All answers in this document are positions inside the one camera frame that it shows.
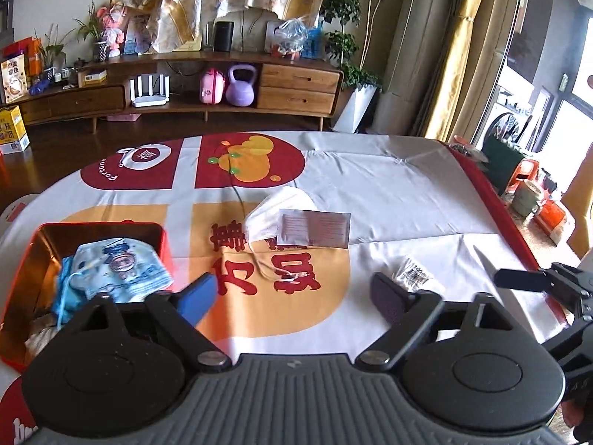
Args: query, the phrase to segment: pink suitcase toy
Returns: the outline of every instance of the pink suitcase toy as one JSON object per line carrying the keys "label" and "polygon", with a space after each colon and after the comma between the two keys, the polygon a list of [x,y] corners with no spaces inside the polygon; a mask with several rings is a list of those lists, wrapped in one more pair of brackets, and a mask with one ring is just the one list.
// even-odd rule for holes
{"label": "pink suitcase toy", "polygon": [[226,78],[216,69],[208,70],[200,81],[200,101],[202,103],[219,103],[224,93]]}

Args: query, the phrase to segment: purple kettlebell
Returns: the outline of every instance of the purple kettlebell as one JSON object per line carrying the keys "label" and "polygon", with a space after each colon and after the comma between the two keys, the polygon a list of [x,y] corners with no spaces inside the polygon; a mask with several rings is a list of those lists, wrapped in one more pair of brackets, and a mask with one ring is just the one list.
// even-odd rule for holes
{"label": "purple kettlebell", "polygon": [[[235,70],[251,70],[253,76],[249,82],[236,80],[233,72]],[[230,81],[226,89],[226,100],[230,105],[248,106],[253,103],[255,93],[253,92],[253,83],[256,81],[257,70],[253,65],[233,65],[228,70],[228,79]]]}

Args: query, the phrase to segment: white router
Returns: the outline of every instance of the white router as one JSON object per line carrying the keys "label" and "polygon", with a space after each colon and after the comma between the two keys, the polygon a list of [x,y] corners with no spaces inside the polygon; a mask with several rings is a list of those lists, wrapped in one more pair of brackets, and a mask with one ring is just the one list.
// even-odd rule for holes
{"label": "white router", "polygon": [[148,95],[142,94],[142,75],[138,76],[138,96],[134,89],[134,79],[130,80],[130,96],[133,106],[165,105],[169,101],[169,76],[159,75],[159,93],[152,94],[152,75],[148,75]]}

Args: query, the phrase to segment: potted plant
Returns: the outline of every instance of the potted plant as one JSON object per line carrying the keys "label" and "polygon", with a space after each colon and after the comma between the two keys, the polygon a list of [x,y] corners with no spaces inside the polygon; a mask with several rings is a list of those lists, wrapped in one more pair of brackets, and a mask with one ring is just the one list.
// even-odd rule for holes
{"label": "potted plant", "polygon": [[[53,29],[56,29],[56,35],[53,36]],[[61,37],[60,41],[57,40],[58,29],[57,25],[52,25],[49,27],[49,33],[44,34],[45,42],[37,36],[37,31],[35,30],[35,38],[39,40],[39,46],[37,47],[37,55],[39,59],[42,61],[43,65],[43,72],[45,76],[49,80],[53,80],[53,76],[56,72],[56,65],[58,59],[61,59],[61,65],[66,64],[66,54],[63,52],[64,47],[66,44],[64,40],[66,37],[73,32],[73,29],[66,33],[63,37]]]}
{"label": "potted plant", "polygon": [[[360,49],[352,34],[346,32],[346,25],[352,22],[358,25],[361,20],[360,0],[323,0],[321,15],[327,23],[337,19],[340,30],[326,34],[325,51],[330,60],[337,64],[343,72],[342,88],[349,89],[352,94],[343,108],[342,113],[334,123],[333,130],[354,133],[362,116],[371,103],[371,99],[379,87],[379,77],[364,69],[365,61],[371,42],[375,15],[380,4],[385,0],[366,0],[365,38]],[[358,50],[362,50],[358,65],[352,62],[352,57]]]}
{"label": "potted plant", "polygon": [[109,45],[107,44],[107,40],[103,38],[103,23],[95,8],[95,0],[88,7],[88,23],[78,18],[74,18],[73,20],[78,23],[78,32],[76,33],[78,40],[82,37],[86,41],[89,35],[93,40],[93,61],[106,61],[109,56]]}

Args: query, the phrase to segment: red tablecloth edge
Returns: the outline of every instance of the red tablecloth edge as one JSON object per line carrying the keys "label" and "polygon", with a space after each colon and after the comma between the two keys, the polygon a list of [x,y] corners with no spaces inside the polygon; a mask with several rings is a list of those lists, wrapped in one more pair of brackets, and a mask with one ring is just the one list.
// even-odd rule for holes
{"label": "red tablecloth edge", "polygon": [[[448,146],[447,149],[449,149],[450,153],[465,172],[467,178],[473,184],[480,199],[482,199],[482,202],[486,206],[486,209],[488,209],[488,212],[492,215],[500,234],[517,255],[521,264],[531,271],[540,269],[536,257],[531,252],[531,249],[523,239],[521,232],[513,222],[511,215],[507,211],[502,200],[500,200],[500,197],[496,194],[496,191],[494,191],[492,184],[490,184],[490,181],[488,181],[484,173],[478,169],[478,166],[476,166],[475,162],[469,157],[460,154]],[[564,310],[558,301],[551,296],[546,295],[546,303],[559,323],[568,324]]]}

